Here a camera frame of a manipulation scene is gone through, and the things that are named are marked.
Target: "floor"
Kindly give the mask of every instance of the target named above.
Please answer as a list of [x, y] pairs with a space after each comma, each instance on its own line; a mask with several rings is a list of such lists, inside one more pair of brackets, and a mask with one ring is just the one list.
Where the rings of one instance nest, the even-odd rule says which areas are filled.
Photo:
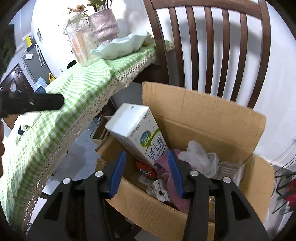
[[[73, 180], [80, 180], [87, 178], [94, 173], [96, 167], [96, 161], [99, 155], [95, 152], [97, 145], [95, 145], [90, 136], [96, 129], [96, 124], [92, 122], [88, 128], [75, 140], [72, 147], [69, 149], [69, 153], [62, 159], [60, 165], [55, 170], [54, 177], [51, 176], [47, 181], [47, 184], [43, 192], [51, 194], [59, 183], [66, 177], [70, 177]], [[284, 224], [289, 219], [291, 213], [281, 215], [279, 211], [275, 214], [271, 214], [276, 207], [282, 204], [282, 201], [277, 201], [278, 194], [275, 193], [270, 201], [270, 205], [266, 215], [266, 221], [264, 223], [271, 240], [275, 237]], [[46, 200], [39, 198], [33, 211], [31, 223], [35, 220], [37, 214], [45, 204]], [[158, 237], [142, 230], [137, 236], [137, 241], [161, 241]]]

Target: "milk carton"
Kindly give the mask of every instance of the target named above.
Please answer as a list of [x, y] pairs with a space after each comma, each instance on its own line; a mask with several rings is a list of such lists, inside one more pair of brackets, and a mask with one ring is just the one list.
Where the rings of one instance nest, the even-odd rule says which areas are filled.
[[155, 167], [168, 150], [148, 106], [124, 103], [105, 128], [138, 160]]

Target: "red snack package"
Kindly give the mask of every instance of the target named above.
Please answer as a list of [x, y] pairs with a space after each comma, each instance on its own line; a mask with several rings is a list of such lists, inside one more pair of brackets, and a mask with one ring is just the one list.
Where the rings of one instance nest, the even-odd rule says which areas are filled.
[[151, 166], [149, 166], [145, 163], [138, 162], [138, 161], [136, 161], [136, 165], [137, 165], [137, 168], [139, 169], [140, 173], [142, 173], [152, 179], [156, 179], [156, 172]]

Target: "white plastic bag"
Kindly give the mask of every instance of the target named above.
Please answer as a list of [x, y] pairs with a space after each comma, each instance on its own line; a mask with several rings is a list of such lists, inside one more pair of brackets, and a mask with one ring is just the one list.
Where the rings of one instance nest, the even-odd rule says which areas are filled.
[[209, 178], [215, 176], [219, 164], [219, 158], [215, 153], [207, 154], [203, 147], [194, 140], [189, 141], [187, 151], [180, 152], [178, 158], [188, 162], [192, 169]]

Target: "light blue plate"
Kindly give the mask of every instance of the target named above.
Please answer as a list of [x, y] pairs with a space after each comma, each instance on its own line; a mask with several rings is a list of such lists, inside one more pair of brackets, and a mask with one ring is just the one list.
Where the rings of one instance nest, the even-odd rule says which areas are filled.
[[148, 33], [145, 31], [140, 34], [129, 34], [125, 38], [113, 39], [106, 45], [100, 45], [97, 49], [91, 51], [92, 55], [103, 59], [116, 59], [137, 51], [143, 44]]

